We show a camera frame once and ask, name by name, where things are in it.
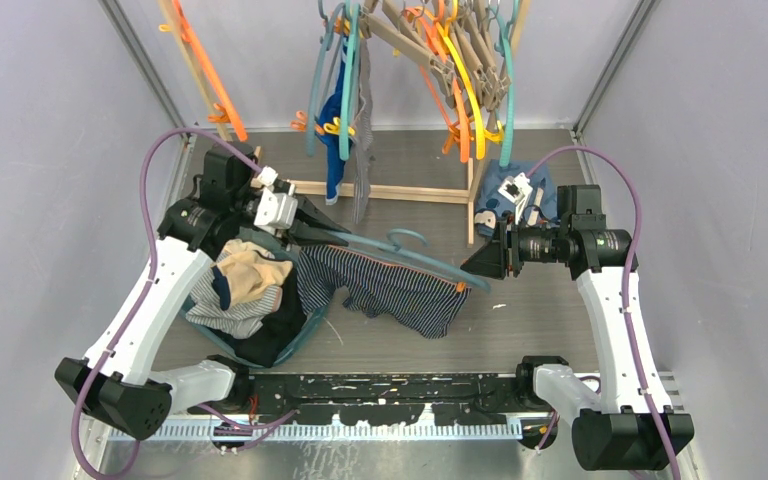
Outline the striped navy shorts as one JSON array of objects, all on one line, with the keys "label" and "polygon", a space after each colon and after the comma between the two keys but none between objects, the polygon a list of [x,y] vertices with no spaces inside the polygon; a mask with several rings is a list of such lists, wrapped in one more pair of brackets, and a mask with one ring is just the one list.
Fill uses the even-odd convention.
[{"label": "striped navy shorts", "polygon": [[471,294],[463,282],[330,245],[302,248],[295,268],[305,312],[327,307],[344,289],[345,309],[389,315],[426,339],[445,337]]}]

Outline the beige underwear with navy trim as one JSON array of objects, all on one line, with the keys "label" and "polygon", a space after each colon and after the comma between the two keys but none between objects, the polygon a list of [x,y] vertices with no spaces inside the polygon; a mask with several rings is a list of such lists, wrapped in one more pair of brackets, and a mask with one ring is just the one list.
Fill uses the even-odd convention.
[{"label": "beige underwear with navy trim", "polygon": [[229,253],[211,271],[212,287],[222,310],[258,300],[269,287],[281,287],[293,269],[291,261],[279,261],[256,250]]}]

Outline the slate blue clip hanger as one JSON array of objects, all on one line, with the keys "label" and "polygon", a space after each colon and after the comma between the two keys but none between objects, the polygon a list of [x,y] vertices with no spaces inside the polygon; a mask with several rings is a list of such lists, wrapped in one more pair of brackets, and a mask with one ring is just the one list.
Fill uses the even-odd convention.
[{"label": "slate blue clip hanger", "polygon": [[349,248],[353,251],[355,251],[356,245],[372,247],[376,250],[376,253],[367,252],[367,255],[376,260],[392,260],[395,263],[406,267],[410,267],[410,262],[414,261],[423,264],[424,267],[419,269],[428,274],[436,275],[455,283],[465,283],[468,287],[473,289],[480,289],[486,292],[491,291],[490,284],[483,278],[461,270],[450,263],[443,262],[405,247],[398,239],[399,235],[413,237],[419,240],[423,246],[430,246],[430,243],[422,234],[413,230],[401,228],[391,229],[387,233],[386,241],[371,239],[347,232],[333,232],[333,235],[346,241],[349,244]]}]

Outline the orange plastic clip hanger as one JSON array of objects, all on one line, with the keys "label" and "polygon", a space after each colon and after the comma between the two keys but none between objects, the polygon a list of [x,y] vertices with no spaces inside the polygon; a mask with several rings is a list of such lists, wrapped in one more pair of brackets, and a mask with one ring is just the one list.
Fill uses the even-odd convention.
[{"label": "orange plastic clip hanger", "polygon": [[175,38],[207,109],[207,121],[217,128],[222,139],[245,142],[248,133],[244,123],[198,35],[190,25],[181,3],[178,0],[160,0],[157,4],[165,19],[165,23],[158,29],[170,33]]}]

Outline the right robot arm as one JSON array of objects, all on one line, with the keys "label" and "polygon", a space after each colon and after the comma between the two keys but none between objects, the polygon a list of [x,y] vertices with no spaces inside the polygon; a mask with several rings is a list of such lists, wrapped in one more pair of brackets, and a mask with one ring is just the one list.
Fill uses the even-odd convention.
[{"label": "right robot arm", "polygon": [[571,429],[587,471],[680,469],[677,455],[693,439],[692,418],[674,406],[655,367],[641,319],[636,237],[610,229],[596,185],[557,189],[556,226],[498,225],[462,270],[487,278],[516,276],[527,262],[570,272],[593,332],[599,388],[592,390],[559,356],[526,356],[518,366],[518,403],[544,406]]}]

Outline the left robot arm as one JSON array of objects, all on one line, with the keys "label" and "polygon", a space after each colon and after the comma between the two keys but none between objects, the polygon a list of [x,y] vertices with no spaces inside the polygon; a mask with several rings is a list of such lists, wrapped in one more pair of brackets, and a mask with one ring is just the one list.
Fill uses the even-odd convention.
[{"label": "left robot arm", "polygon": [[260,166],[251,146],[216,144],[204,155],[196,192],[149,228],[149,260],[120,310],[79,359],[63,358],[55,380],[74,404],[71,440],[88,416],[138,440],[171,414],[215,402],[229,413],[252,397],[248,370],[213,355],[163,372],[152,369],[159,347],[196,282],[244,227],[281,245],[343,245],[345,228],[322,213],[288,180]]}]

